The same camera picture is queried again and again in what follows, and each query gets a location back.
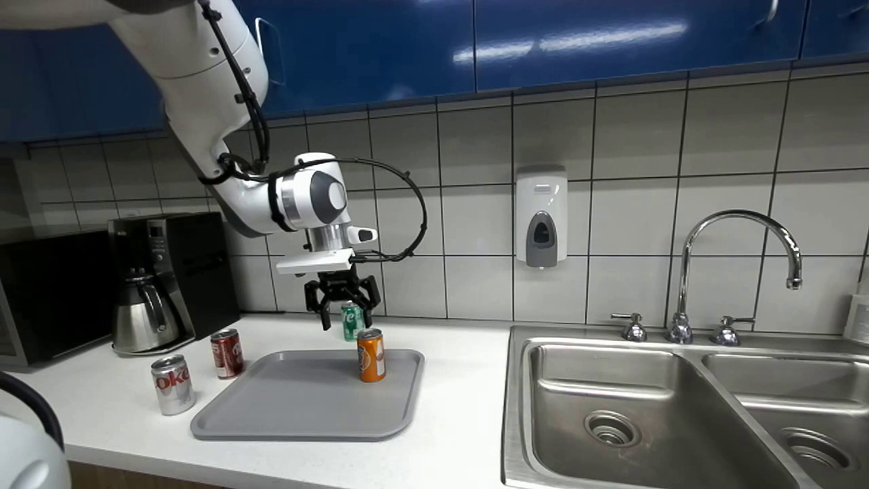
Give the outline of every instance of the sink basin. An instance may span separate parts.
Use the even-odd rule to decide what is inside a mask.
[[[506,486],[817,486],[703,364],[709,348],[513,330]]]
[[[711,354],[703,364],[820,486],[869,486],[865,361]]]
[[[709,382],[669,352],[534,346],[530,454],[562,478],[794,486]]]

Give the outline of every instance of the white countertop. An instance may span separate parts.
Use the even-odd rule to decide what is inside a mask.
[[[250,315],[234,327],[247,361],[274,352],[353,348],[337,338],[339,327],[323,335],[307,318]],[[411,348],[426,360],[411,424],[379,444],[194,440],[190,420],[228,386],[213,375],[205,339],[182,348],[197,403],[171,420],[158,411],[151,360],[117,360],[107,346],[18,379],[56,411],[72,463],[217,486],[501,486],[506,330],[377,327],[386,348]],[[27,411],[0,397],[0,414]]]

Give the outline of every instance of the faucet handle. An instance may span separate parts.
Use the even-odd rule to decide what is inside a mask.
[[[630,312],[630,315],[611,315],[612,320],[621,320],[626,323],[625,330],[625,339],[633,339],[633,342],[645,342],[645,330],[644,330],[644,315],[640,312]]]
[[[713,335],[713,342],[718,346],[737,346],[737,335],[736,335],[736,323],[755,323],[755,318],[732,318],[732,315],[721,315],[718,330]]]

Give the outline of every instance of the faucet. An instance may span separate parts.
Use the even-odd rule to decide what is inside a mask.
[[[709,229],[711,224],[726,221],[726,219],[744,219],[744,221],[755,221],[755,224],[770,229],[788,250],[790,269],[788,269],[783,288],[798,288],[802,284],[802,278],[801,278],[802,261],[801,261],[798,246],[794,246],[792,235],[778,221],[759,216],[759,213],[750,213],[750,209],[713,213],[713,216],[703,219],[699,224],[695,224],[695,229],[684,239],[679,304],[676,304],[673,320],[668,323],[669,342],[690,342],[692,339],[692,331],[686,323],[686,263],[690,263],[695,236],[703,235],[703,229]]]

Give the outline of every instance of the soda can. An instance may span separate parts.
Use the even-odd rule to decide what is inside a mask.
[[[162,417],[175,417],[191,409],[191,384],[185,357],[158,360],[151,364],[158,403]]]
[[[240,338],[236,330],[210,335],[210,357],[220,382],[236,379],[244,371]]]
[[[357,379],[363,384],[377,384],[386,379],[382,331],[379,330],[357,331],[354,335],[354,354],[357,354]]]

